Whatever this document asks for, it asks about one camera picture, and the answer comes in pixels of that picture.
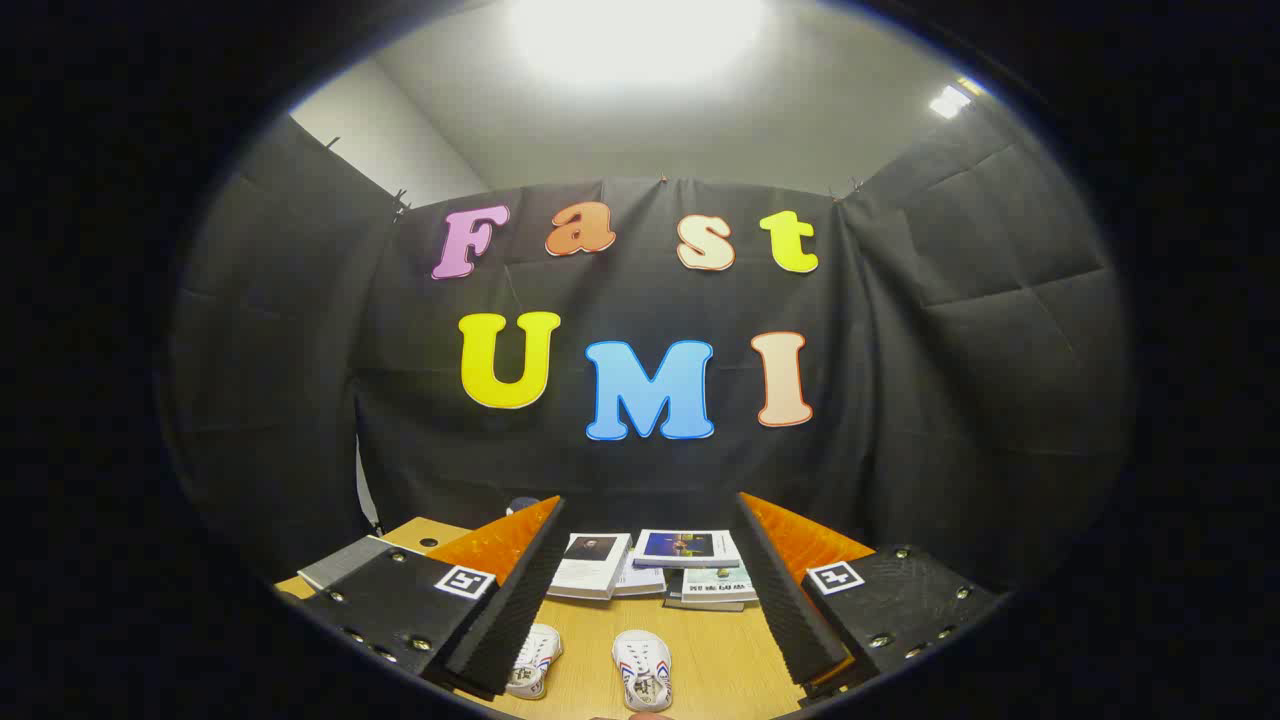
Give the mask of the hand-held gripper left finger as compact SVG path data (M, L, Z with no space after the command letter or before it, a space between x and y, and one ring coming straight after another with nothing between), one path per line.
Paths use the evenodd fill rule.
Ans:
M301 573L308 619L381 664L502 694L568 543L553 496L425 550L365 537Z

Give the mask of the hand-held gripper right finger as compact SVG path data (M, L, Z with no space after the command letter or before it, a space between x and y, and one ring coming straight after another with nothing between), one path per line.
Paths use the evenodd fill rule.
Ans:
M736 505L737 550L806 703L913 667L1004 605L915 544L874 550L744 492Z

